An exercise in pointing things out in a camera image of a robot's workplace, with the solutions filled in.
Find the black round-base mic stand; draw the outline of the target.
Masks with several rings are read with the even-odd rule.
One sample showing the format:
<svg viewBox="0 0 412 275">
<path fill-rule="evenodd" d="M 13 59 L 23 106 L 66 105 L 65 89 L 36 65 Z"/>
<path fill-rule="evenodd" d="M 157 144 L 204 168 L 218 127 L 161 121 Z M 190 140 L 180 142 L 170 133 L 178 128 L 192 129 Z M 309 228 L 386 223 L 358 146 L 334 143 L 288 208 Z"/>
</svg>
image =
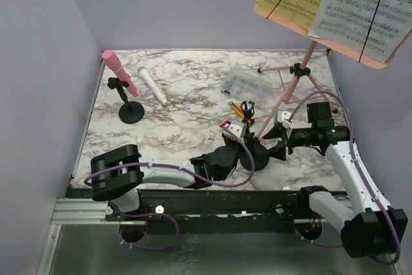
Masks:
<svg viewBox="0 0 412 275">
<path fill-rule="evenodd" d="M 255 171 L 260 171 L 268 165 L 269 155 L 267 154 L 266 147 L 261 144 L 257 137 L 255 137 L 255 133 L 250 130 L 250 121 L 254 116 L 254 103 L 251 101 L 243 101 L 240 104 L 240 107 L 243 113 L 242 123 L 246 124 L 243 141 L 252 155 Z"/>
</svg>

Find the white toy microphone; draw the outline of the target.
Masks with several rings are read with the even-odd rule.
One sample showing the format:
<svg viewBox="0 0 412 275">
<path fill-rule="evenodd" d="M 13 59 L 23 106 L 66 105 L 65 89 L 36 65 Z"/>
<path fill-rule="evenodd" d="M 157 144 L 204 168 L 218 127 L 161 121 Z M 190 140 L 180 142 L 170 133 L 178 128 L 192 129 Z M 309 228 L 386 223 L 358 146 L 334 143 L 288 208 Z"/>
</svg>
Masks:
<svg viewBox="0 0 412 275">
<path fill-rule="evenodd" d="M 155 97 L 159 100 L 159 102 L 163 105 L 163 106 L 167 106 L 170 104 L 170 102 L 167 100 L 166 96 L 164 95 L 164 93 L 162 92 L 162 90 L 158 87 L 158 85 L 156 84 L 156 82 L 153 80 L 153 78 L 150 76 L 148 70 L 143 67 L 143 66 L 139 66 L 138 69 L 138 74 L 139 76 L 143 79 L 143 81 L 147 84 L 147 86 L 149 87 L 149 89 L 153 92 L 153 94 L 155 95 Z"/>
</svg>

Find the pink toy microphone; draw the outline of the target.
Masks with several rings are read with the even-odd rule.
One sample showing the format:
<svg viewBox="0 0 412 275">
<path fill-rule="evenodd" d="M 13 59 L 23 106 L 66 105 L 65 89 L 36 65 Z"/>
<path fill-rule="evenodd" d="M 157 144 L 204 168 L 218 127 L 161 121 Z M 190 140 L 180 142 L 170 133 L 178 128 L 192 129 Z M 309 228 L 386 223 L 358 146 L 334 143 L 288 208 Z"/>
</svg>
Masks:
<svg viewBox="0 0 412 275">
<path fill-rule="evenodd" d="M 120 62 L 120 59 L 116 55 L 115 52 L 112 50 L 106 50 L 102 52 L 102 60 L 105 62 L 106 66 L 117 76 L 117 78 L 122 81 L 128 83 L 126 90 L 134 97 L 138 97 L 139 93 L 132 82 L 130 76 L 126 73 L 125 69 Z"/>
</svg>

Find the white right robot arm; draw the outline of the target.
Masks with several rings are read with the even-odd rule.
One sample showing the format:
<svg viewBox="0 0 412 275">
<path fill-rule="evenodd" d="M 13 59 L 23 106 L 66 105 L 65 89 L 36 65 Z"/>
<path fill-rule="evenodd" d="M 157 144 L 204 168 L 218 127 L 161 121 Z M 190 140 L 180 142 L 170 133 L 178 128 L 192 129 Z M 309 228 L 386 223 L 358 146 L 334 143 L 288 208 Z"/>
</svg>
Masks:
<svg viewBox="0 0 412 275">
<path fill-rule="evenodd" d="M 307 105 L 309 128 L 293 128 L 291 113 L 277 111 L 274 126 L 265 139 L 279 139 L 282 152 L 296 147 L 316 147 L 338 174 L 348 195 L 346 207 L 323 186 L 299 190 L 296 210 L 303 218 L 319 214 L 339 232 L 342 245 L 352 258 L 399 255 L 407 215 L 395 209 L 369 175 L 347 126 L 335 125 L 328 102 Z"/>
</svg>

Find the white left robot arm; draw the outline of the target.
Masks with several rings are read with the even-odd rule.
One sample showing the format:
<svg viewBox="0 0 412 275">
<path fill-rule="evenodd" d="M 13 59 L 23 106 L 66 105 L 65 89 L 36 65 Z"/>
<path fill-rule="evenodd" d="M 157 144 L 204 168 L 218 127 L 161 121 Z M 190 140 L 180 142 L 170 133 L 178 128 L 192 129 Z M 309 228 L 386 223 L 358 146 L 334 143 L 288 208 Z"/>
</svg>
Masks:
<svg viewBox="0 0 412 275">
<path fill-rule="evenodd" d="M 93 158 L 91 174 L 84 183 L 91 186 L 94 201 L 111 202 L 128 220 L 136 220 L 143 211 L 138 185 L 167 184 L 183 189 L 221 187 L 220 182 L 236 169 L 241 155 L 252 158 L 241 139 L 224 137 L 224 141 L 225 145 L 212 153 L 184 162 L 155 160 L 140 154 L 138 146 L 128 144 Z"/>
</svg>

